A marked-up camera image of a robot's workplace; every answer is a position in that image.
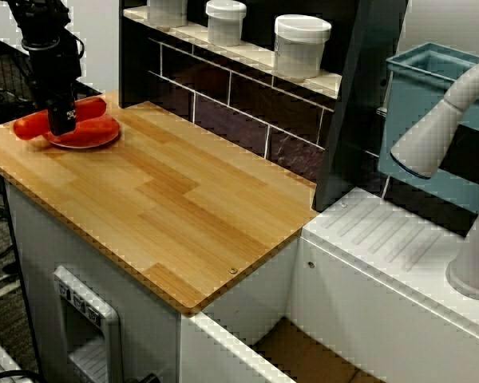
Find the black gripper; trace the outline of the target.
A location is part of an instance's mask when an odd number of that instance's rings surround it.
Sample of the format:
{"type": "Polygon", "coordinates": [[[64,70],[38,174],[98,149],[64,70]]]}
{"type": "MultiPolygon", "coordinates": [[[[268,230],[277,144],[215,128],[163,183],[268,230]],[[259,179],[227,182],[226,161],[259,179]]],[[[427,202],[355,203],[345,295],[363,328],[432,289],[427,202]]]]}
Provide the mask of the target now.
{"type": "Polygon", "coordinates": [[[49,130],[55,136],[76,128],[73,86],[81,76],[82,44],[79,41],[28,43],[31,75],[29,87],[37,109],[47,109],[49,130]]]}

